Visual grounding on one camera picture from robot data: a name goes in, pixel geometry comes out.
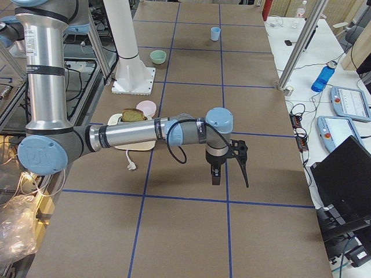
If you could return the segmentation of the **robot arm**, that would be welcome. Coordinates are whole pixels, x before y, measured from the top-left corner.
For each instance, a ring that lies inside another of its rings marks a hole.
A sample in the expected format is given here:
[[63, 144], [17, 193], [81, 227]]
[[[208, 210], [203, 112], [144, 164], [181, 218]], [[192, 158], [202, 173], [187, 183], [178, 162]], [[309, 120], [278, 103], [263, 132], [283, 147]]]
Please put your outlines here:
[[23, 26], [31, 121], [17, 154], [38, 175], [62, 171], [83, 155], [103, 148], [164, 140], [168, 146], [205, 144], [212, 183], [221, 166], [233, 158], [232, 113], [211, 109], [204, 118], [174, 116], [112, 126], [75, 127], [67, 118], [63, 35], [90, 31], [87, 1], [16, 1], [15, 16]]

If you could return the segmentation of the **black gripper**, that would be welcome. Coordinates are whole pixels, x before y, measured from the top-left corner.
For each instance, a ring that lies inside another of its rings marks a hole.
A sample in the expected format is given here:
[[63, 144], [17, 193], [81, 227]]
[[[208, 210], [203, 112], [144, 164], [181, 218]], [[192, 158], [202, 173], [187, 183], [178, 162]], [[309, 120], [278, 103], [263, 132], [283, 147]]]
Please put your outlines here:
[[206, 147], [206, 161], [211, 165], [212, 185], [220, 185], [220, 167], [226, 162], [227, 147]]

